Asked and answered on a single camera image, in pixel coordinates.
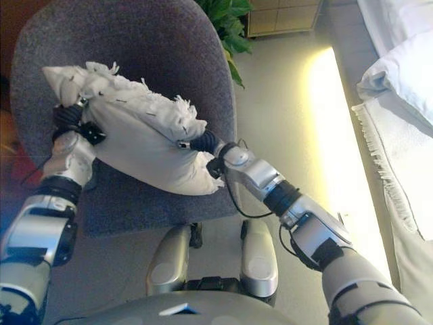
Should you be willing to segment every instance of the white pillow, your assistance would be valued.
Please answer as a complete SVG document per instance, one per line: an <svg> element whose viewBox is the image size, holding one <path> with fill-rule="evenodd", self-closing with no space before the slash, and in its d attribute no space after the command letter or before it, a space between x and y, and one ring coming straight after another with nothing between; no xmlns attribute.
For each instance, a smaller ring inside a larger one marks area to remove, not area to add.
<svg viewBox="0 0 433 325"><path fill-rule="evenodd" d="M373 64L357 85L359 97L368 100L390 89L433 128L432 60L433 30L411 37Z"/></svg>
<svg viewBox="0 0 433 325"><path fill-rule="evenodd" d="M433 29L433 0L382 0L381 4L394 46Z"/></svg>
<svg viewBox="0 0 433 325"><path fill-rule="evenodd" d="M89 99L83 122L95 122L107 135L95 146L100 160L176 194L211 194L223 186L206 169L211 155L176 147L177 140L194 139L205 130L194 106L180 96L171 101L153 93L144 81L116 76L115 64L109 69L87 62L86 67L44 67L43 72L63 106L78 95Z"/></svg>

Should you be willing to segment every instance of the robotic hand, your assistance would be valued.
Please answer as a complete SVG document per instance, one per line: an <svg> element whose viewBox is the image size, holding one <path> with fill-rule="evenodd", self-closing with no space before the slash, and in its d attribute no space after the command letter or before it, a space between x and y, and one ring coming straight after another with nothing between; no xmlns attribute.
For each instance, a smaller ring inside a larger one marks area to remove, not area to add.
<svg viewBox="0 0 433 325"><path fill-rule="evenodd" d="M212 176L224 173L226 179L241 183L279 217L299 259L322 272L330 324L429 324L353 249L344 226L269 163L209 131L179 147L214 154L217 158L208 164Z"/></svg>
<svg viewBox="0 0 433 325"><path fill-rule="evenodd" d="M95 125L80 124L87 101L55 109L58 131L41 185L23 204L1 245L0 319L38 324L44 314L51 268L67 263L77 226L73 222L82 188L92 177L91 142L104 137Z"/></svg>
<svg viewBox="0 0 433 325"><path fill-rule="evenodd" d="M80 100L67 110L58 110L55 123L59 130L54 137L53 155L44 166L41 185L24 203L3 237L0 317L4 324L39 324L51 268L66 263L72 256L76 237L73 217L80 192L92 176L95 159L92 144L104 138L95 125L80 124L86 104ZM217 158L208 164L211 175L219 177L224 173L227 179L243 184L279 217L290 233L291 245L300 260L323 272L323 291L331 324L428 324L379 271L353 250L344 227L302 195L269 163L236 144L223 143L209 131L191 142L179 142L179 147L214 154ZM283 324L283 316L276 316L276 311L264 308L261 302L239 295L227 299L226 295L230 294L155 295L143 303L122 307L117 313L131 314L139 309L150 320L158 317L149 313L155 306L170 306L179 298L196 304L206 303L208 299L205 310L210 310L209 304L213 304L213 309L237 307L257 324L262 324L260 318L266 318L268 324ZM109 311L107 316L98 318L102 320L98 324L108 324L105 320L113 320L114 315L115 311ZM271 323L271 318L278 321ZM189 319L191 324L200 322L198 318ZM218 319L215 324L233 324L226 316ZM178 322L164 320L164 324Z"/></svg>

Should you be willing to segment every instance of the bed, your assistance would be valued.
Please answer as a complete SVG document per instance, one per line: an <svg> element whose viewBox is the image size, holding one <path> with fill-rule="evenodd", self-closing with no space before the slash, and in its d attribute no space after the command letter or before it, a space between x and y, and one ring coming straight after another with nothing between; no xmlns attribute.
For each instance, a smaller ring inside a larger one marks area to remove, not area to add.
<svg viewBox="0 0 433 325"><path fill-rule="evenodd" d="M433 1L329 3L352 121L373 166L367 178L382 191L373 200L390 228L382 237L393 282L433 322Z"/></svg>

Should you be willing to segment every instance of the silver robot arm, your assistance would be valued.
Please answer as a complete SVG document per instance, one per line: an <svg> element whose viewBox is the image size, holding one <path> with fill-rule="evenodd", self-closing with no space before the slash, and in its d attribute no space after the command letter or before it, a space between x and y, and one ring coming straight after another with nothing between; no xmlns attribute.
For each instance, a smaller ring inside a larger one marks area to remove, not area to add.
<svg viewBox="0 0 433 325"><path fill-rule="evenodd" d="M72 109L77 112L75 122L85 105L81 100ZM63 125L58 121L59 133L41 185L25 201L1 243L0 319L4 324L41 322L51 268L72 256L76 204L92 178L95 150L83 135L70 130L75 126L67 127L70 118Z"/></svg>
<svg viewBox="0 0 433 325"><path fill-rule="evenodd" d="M211 132L181 148L207 151L214 177L244 185L275 213L290 233L299 259L322 272L330 324L429 324L368 260L353 248L344 226L288 183L269 163Z"/></svg>

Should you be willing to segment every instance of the black cable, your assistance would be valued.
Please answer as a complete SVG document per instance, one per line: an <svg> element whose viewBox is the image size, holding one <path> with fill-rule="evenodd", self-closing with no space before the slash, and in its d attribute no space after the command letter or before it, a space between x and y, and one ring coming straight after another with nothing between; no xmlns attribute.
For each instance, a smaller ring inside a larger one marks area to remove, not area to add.
<svg viewBox="0 0 433 325"><path fill-rule="evenodd" d="M233 204L235 205L236 210L237 210L241 215L243 215L244 217L251 218L251 219L259 219L259 218L267 217L267 216L273 214L272 212L268 212L268 213L265 213L264 215L247 215L247 214L246 214L245 212L243 212L243 211L239 208L239 206L237 205L236 200L235 200L235 197L234 197L233 192L231 191L231 188L230 188L230 185L229 185L229 180L228 180L227 178L225 178L225 184L226 184L226 186L227 186L227 190L229 191L231 201L232 201Z"/></svg>
<svg viewBox="0 0 433 325"><path fill-rule="evenodd" d="M237 142L237 145L240 147L241 143L243 143L244 146L245 146L245 149L248 150L248 144L246 144L246 141L244 139L242 139L242 138L239 139L239 141Z"/></svg>
<svg viewBox="0 0 433 325"><path fill-rule="evenodd" d="M293 256L298 257L298 255L296 255L294 252L292 252L292 251L290 250L290 248L288 248L288 247L286 246L286 244L284 244L283 236L281 235L281 229L282 229L282 228L283 228L283 225L279 225L278 236L279 236L279 241L281 242L282 247L283 247L287 252L289 252L290 254L292 254Z"/></svg>
<svg viewBox="0 0 433 325"><path fill-rule="evenodd" d="M43 167L43 165L50 159L51 157L48 157L47 159L45 159L38 167L36 167L35 169L33 169L21 182L20 182L20 186L23 186L26 181L32 177L39 169L41 169L41 167Z"/></svg>
<svg viewBox="0 0 433 325"><path fill-rule="evenodd" d="M58 325L63 322L67 322L68 320L84 320L86 317L80 316L80 317L71 317L71 318L62 318L61 320L58 320L53 325Z"/></svg>

